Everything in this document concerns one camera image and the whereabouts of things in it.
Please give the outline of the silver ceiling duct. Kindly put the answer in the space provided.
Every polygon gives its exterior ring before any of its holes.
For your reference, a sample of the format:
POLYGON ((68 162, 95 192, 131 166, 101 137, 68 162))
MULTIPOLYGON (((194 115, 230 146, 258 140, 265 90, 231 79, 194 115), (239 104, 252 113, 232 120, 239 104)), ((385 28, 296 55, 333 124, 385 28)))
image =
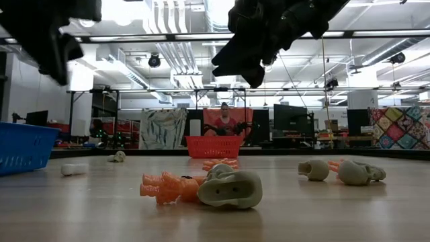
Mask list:
MULTIPOLYGON (((210 32, 219 33, 228 30, 228 12, 234 7, 235 0, 204 0, 206 21, 210 32)), ((245 47, 235 38, 232 42, 205 42, 209 48, 211 58, 219 60, 221 64, 234 63, 245 53, 245 47)))
POLYGON ((418 37, 418 38, 403 38, 403 39, 394 39, 383 46, 377 48, 373 52, 365 55, 361 59, 361 64, 363 66, 372 66, 381 61, 394 56, 411 46, 414 46, 422 41, 427 39, 427 37, 418 37))

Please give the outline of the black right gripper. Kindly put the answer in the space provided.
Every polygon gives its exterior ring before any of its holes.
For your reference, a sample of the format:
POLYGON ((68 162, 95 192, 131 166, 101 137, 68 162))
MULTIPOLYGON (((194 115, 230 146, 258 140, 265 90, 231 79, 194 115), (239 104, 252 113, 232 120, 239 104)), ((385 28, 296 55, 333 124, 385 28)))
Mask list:
POLYGON ((301 0, 236 0, 228 12, 228 29, 234 34, 212 58, 219 66, 215 77, 240 75, 251 88, 258 88, 265 70, 257 67, 221 66, 245 62, 271 65, 280 49, 288 49, 301 37, 302 29, 292 7, 301 0))

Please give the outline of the red plastic basket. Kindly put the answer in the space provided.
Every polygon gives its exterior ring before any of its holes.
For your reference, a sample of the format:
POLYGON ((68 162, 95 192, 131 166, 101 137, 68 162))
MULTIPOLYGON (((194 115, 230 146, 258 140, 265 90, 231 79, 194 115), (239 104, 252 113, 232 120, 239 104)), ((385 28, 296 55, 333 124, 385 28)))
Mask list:
POLYGON ((189 156, 194 159, 236 158, 241 136, 186 136, 189 156))

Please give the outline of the blue plastic basket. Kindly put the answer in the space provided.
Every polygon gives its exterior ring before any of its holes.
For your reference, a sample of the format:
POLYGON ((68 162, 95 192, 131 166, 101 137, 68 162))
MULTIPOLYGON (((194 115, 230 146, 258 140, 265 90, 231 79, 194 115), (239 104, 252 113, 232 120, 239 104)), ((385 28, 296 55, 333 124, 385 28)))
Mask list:
POLYGON ((0 176, 45 168, 59 129, 0 122, 0 176))

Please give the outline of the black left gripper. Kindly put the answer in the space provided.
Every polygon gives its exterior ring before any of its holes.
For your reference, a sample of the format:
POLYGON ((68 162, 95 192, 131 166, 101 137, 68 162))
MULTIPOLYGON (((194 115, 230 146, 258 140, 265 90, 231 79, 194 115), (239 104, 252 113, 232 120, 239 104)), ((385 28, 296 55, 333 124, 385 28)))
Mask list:
POLYGON ((51 76, 59 85, 67 84, 66 63, 83 57, 83 49, 75 37, 62 33, 52 22, 31 23, 19 43, 39 64, 39 73, 51 76))

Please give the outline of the black linear ceiling light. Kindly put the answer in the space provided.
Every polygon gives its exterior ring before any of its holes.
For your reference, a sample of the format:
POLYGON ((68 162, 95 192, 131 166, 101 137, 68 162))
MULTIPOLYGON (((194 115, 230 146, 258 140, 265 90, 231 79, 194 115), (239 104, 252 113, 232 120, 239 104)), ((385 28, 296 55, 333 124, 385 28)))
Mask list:
MULTIPOLYGON (((252 43, 265 38, 258 34, 233 34, 228 32, 184 33, 184 34, 120 34, 107 36, 76 36, 81 44, 113 43, 157 43, 157 42, 222 42, 230 39, 248 40, 252 43)), ((354 38, 430 38, 430 29, 409 30, 330 30, 322 35, 323 39, 354 38)))

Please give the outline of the colourful patchwork quilt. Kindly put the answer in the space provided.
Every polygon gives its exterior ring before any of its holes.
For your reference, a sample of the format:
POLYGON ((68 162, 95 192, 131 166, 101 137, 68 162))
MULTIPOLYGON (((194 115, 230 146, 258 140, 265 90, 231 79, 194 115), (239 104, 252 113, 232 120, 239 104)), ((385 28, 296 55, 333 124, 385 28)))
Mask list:
POLYGON ((368 114, 378 148, 430 150, 430 108, 368 108, 368 114))

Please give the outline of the leaf-print cloth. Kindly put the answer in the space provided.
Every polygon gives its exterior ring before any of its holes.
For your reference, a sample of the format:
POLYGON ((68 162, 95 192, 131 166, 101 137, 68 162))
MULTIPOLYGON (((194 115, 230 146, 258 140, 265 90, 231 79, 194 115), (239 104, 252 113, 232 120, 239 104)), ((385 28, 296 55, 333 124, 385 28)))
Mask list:
POLYGON ((188 111, 185 108, 143 110, 141 112, 139 149, 173 150, 183 139, 188 111))

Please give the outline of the white plastic skeleton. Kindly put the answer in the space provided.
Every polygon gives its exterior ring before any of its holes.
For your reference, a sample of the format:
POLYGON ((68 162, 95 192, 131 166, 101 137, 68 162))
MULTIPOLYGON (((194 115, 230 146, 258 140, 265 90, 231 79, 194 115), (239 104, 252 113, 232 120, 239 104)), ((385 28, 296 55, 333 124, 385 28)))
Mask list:
POLYGON ((64 176, 81 175, 87 173, 88 170, 88 164, 64 164, 60 169, 60 173, 64 176))

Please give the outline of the black monitor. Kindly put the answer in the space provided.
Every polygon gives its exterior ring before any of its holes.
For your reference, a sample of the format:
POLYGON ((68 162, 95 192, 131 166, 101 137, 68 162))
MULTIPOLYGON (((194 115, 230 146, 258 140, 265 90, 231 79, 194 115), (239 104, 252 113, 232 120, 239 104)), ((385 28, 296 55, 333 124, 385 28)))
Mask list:
POLYGON ((359 136, 362 126, 370 125, 370 118, 367 109, 347 110, 347 123, 350 136, 359 136))
POLYGON ((308 113, 303 107, 275 104, 273 106, 274 128, 276 130, 308 131, 308 113))
POLYGON ((33 126, 46 126, 48 121, 48 110, 30 112, 26 115, 26 124, 33 126))

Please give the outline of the black aluminium table frame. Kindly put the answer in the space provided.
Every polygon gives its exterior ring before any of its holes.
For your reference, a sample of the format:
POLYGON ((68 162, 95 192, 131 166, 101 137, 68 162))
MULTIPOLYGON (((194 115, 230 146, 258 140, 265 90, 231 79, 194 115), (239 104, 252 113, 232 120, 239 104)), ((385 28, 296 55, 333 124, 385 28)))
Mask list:
MULTIPOLYGON (((108 156, 116 150, 101 149, 63 149, 53 150, 51 159, 64 159, 73 157, 108 156)), ((187 150, 125 150, 127 156, 187 156, 187 150)), ((276 155, 355 155, 365 157, 385 157, 393 159, 410 159, 430 161, 430 150, 390 150, 390 149, 240 149, 241 156, 276 156, 276 155)))

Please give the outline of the black background rig frame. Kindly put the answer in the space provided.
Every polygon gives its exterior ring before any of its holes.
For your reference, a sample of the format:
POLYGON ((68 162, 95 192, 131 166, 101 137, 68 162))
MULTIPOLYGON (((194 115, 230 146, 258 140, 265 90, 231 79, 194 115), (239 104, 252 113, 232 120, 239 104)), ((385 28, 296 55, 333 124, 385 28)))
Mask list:
MULTIPOLYGON (((392 94, 400 94, 401 91, 430 91, 430 85, 423 86, 406 86, 406 87, 336 87, 335 91, 340 92, 350 92, 350 91, 391 91, 392 94)), ((71 103, 70 103, 70 111, 69 111, 69 125, 70 128, 73 127, 73 112, 74 112, 74 103, 84 94, 84 93, 115 93, 116 98, 120 97, 121 93, 149 93, 154 94, 157 97, 156 93, 159 93, 161 96, 168 95, 169 93, 188 93, 192 97, 196 99, 195 109, 198 109, 198 100, 199 100, 199 92, 208 93, 208 92, 242 92, 243 99, 246 100, 247 93, 249 92, 280 92, 280 93, 293 93, 293 96, 304 97, 301 93, 313 91, 313 92, 323 92, 328 93, 327 88, 307 88, 307 87, 289 87, 289 88, 227 88, 227 87, 215 87, 215 88, 203 88, 203 89, 90 89, 84 91, 67 91, 71 95, 71 103)))

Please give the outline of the person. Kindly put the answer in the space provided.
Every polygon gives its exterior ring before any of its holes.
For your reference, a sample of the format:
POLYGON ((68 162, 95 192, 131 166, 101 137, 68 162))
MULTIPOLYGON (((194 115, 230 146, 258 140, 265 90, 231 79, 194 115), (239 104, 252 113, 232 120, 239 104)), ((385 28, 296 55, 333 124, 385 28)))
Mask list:
POLYGON ((220 108, 220 117, 216 119, 214 126, 224 128, 226 130, 225 136, 234 136, 233 128, 237 125, 237 121, 230 117, 229 106, 223 102, 220 108))

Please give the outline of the pale green plastic skull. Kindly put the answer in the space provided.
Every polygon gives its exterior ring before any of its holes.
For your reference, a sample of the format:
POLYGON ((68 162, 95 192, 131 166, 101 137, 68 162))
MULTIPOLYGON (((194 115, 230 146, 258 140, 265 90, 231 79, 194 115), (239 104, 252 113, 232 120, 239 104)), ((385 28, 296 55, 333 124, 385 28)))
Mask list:
POLYGON ((256 173, 217 164, 208 171, 197 195, 201 202, 209 206, 248 209, 260 203, 263 187, 256 173))
POLYGON ((381 167, 346 160, 338 168, 339 179, 348 186, 368 186, 370 182, 379 182, 386 178, 386 172, 381 167))
POLYGON ((126 160, 126 154, 123 151, 118 151, 115 155, 109 155, 107 161, 111 163, 123 163, 126 160))
POLYGON ((313 182, 324 181, 329 176, 329 165, 323 160, 311 159, 298 163, 298 174, 313 182))

